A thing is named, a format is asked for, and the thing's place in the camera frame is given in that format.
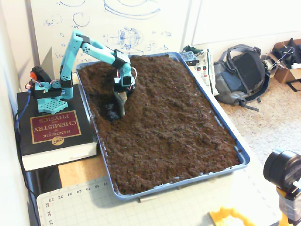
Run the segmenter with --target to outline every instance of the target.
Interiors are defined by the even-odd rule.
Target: electronics box
[[[289,41],[284,41],[283,43],[285,45],[288,44]],[[296,43],[296,45],[301,45],[301,39],[294,39],[294,42]],[[275,48],[282,48],[283,44],[282,42],[278,42],[274,45]],[[273,60],[277,61],[278,59],[272,55],[269,54],[269,56],[272,57]],[[298,69],[288,69],[284,64],[281,64],[284,69],[278,68],[274,78],[277,79],[278,82],[280,83],[286,83],[289,81],[295,81],[297,79],[301,79],[301,68]]]

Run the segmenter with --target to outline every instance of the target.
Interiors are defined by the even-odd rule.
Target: plastic tray
[[[181,62],[182,64],[184,64],[185,67],[187,68],[187,70],[190,72],[191,76],[194,77],[194,75],[191,73],[191,71],[189,70],[187,64],[185,63],[185,61],[183,60],[183,58],[181,57],[181,55],[179,53],[176,53],[176,52],[167,52],[167,53],[146,55],[146,57],[162,56],[162,55],[166,55],[166,54],[168,54],[169,57],[171,57],[173,60]],[[79,78],[79,75],[78,75],[78,70],[79,69],[81,69],[81,68],[83,68],[85,66],[88,66],[88,65],[95,64],[95,63],[96,62],[89,62],[89,63],[82,63],[82,64],[77,65],[76,73],[77,73],[78,78]],[[107,163],[106,163],[105,155],[107,155],[107,152],[105,151],[106,149],[105,149],[104,143],[102,142],[102,138],[98,137],[98,140],[99,140],[99,143],[100,143],[100,150],[102,152],[102,156],[103,156],[103,160],[104,160],[104,163],[105,163],[105,167],[106,167],[107,173],[109,175],[109,179],[110,179],[110,182],[111,182],[111,187],[112,187],[112,190],[113,190],[115,196],[118,199],[126,201],[126,200],[130,200],[130,199],[134,199],[134,198],[140,198],[142,196],[149,195],[149,194],[152,194],[152,193],[161,192],[163,190],[171,189],[171,188],[174,188],[174,187],[178,187],[178,186],[182,186],[182,185],[187,185],[187,184],[191,184],[191,183],[194,183],[194,182],[197,182],[197,181],[201,181],[201,180],[205,180],[205,179],[208,179],[208,178],[213,178],[213,177],[217,177],[217,176],[220,176],[220,175],[223,175],[223,174],[231,173],[233,171],[243,169],[243,168],[245,168],[247,166],[247,164],[249,164],[249,162],[250,162],[250,156],[249,156],[249,154],[243,148],[243,146],[238,141],[238,139],[236,138],[236,136],[234,135],[234,133],[229,129],[229,126],[226,124],[225,120],[221,117],[221,114],[218,112],[218,110],[216,109],[216,107],[214,106],[214,104],[210,101],[210,99],[208,98],[208,95],[202,89],[201,85],[198,83],[197,80],[196,80],[196,83],[198,84],[198,86],[199,86],[200,90],[202,91],[202,93],[206,96],[206,98],[211,103],[211,106],[213,107],[213,109],[215,111],[215,115],[216,115],[215,118],[218,121],[218,123],[224,129],[229,130],[230,134],[232,135],[232,137],[236,140],[236,146],[233,147],[233,148],[237,152],[240,164],[236,165],[236,166],[233,166],[233,167],[226,168],[223,171],[219,171],[219,172],[216,172],[216,173],[208,173],[208,174],[202,174],[201,173],[200,176],[195,177],[195,178],[190,178],[190,179],[182,180],[182,181],[179,181],[179,182],[176,182],[176,183],[172,183],[172,184],[168,183],[168,184],[159,185],[159,186],[154,187],[151,190],[148,190],[148,191],[145,191],[145,192],[141,192],[141,193],[137,193],[137,194],[127,194],[127,195],[120,194],[120,193],[118,194],[118,193],[116,193],[114,191],[114,185],[112,183],[112,180],[111,180],[111,177],[110,177],[110,172],[109,172],[109,169],[108,169],[108,166],[107,166]],[[92,117],[90,108],[88,107],[87,97],[86,97],[86,94],[85,94],[83,88],[81,89],[81,95],[82,95],[82,98],[83,98],[84,102],[86,102],[86,108],[87,108],[88,112],[90,113],[90,116]]]

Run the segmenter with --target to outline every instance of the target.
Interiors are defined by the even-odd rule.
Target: robotic arm
[[[39,112],[54,114],[68,106],[67,102],[61,99],[73,98],[72,68],[79,49],[84,53],[106,62],[120,70],[120,77],[114,78],[114,95],[120,105],[120,114],[124,116],[124,104],[128,94],[135,89],[135,79],[131,74],[129,57],[118,50],[111,50],[93,39],[82,35],[80,31],[73,31],[60,69],[60,80],[49,82],[49,79],[42,79],[40,84],[35,83],[33,87],[34,97],[38,101]],[[33,70],[36,77],[42,73]]]

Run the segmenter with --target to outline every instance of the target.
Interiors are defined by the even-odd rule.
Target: soil
[[[116,191],[136,194],[239,164],[235,140],[184,65],[168,55],[130,60],[138,71],[136,89],[124,118],[114,121],[108,108],[118,107],[116,69],[100,62],[79,70]]]

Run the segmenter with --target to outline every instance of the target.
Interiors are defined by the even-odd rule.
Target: gray backpack
[[[232,50],[240,51],[241,54],[232,58]],[[257,47],[240,44],[229,48],[214,63],[215,87],[219,92],[215,98],[218,101],[259,111],[246,104],[256,99],[260,102],[259,97],[269,86],[270,72],[260,59],[260,52]]]

